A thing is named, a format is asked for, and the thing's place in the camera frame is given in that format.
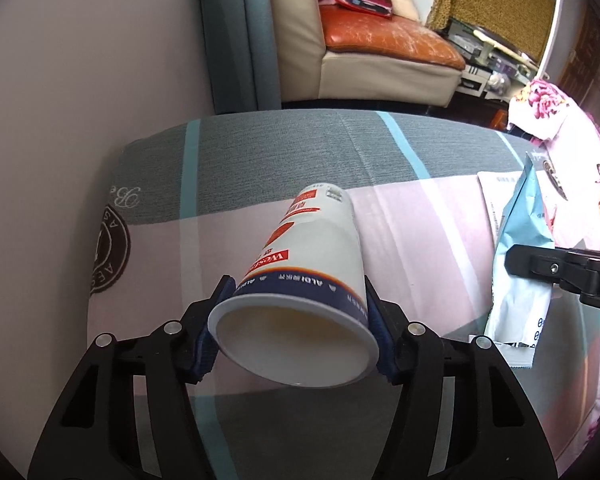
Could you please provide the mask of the light blue snack wrapper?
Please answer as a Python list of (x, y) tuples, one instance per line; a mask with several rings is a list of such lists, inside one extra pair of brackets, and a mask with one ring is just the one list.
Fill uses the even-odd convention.
[(494, 241), (492, 308), (484, 334), (510, 367), (530, 368), (552, 296), (550, 282), (532, 272), (531, 256), (535, 249), (555, 247), (539, 179), (531, 157), (519, 171), (480, 172), (478, 179)]

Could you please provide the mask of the yellow patterned curtain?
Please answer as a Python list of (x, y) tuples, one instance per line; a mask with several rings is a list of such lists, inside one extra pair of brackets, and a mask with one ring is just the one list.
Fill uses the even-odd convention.
[(442, 30), (449, 20), (478, 26), (538, 62), (550, 34), (554, 9), (555, 0), (434, 0), (427, 26)]

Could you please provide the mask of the white medicine box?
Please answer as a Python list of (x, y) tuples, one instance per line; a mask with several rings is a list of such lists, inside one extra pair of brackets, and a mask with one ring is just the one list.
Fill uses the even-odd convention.
[(488, 215), (493, 245), (498, 242), (503, 220), (503, 211), (514, 195), (520, 171), (491, 172), (480, 171), (477, 174), (486, 214)]

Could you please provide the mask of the white pole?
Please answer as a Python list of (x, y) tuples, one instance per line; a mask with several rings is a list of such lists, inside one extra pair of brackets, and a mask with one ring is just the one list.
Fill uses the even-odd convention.
[(550, 24), (550, 33), (548, 34), (545, 49), (542, 54), (542, 58), (541, 58), (541, 61), (540, 61), (539, 67), (538, 67), (538, 71), (536, 72), (536, 75), (535, 75), (535, 77), (538, 79), (546, 78), (546, 71), (547, 71), (548, 63), (550, 62), (550, 58), (552, 57), (556, 38), (558, 35), (560, 19), (562, 18), (562, 7), (563, 6), (564, 6), (564, 0), (555, 0), (552, 24)]

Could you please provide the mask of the white paper cup red print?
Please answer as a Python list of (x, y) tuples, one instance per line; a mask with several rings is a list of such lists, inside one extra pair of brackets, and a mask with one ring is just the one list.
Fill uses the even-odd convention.
[(379, 349), (348, 193), (332, 183), (301, 190), (209, 326), (229, 359), (271, 382), (334, 388), (365, 377)]

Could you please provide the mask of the cluttered side table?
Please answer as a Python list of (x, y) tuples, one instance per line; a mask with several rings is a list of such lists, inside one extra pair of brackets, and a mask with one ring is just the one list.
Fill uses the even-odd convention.
[(538, 74), (528, 55), (482, 27), (451, 18), (444, 36), (466, 63), (456, 88), (463, 96), (508, 103)]

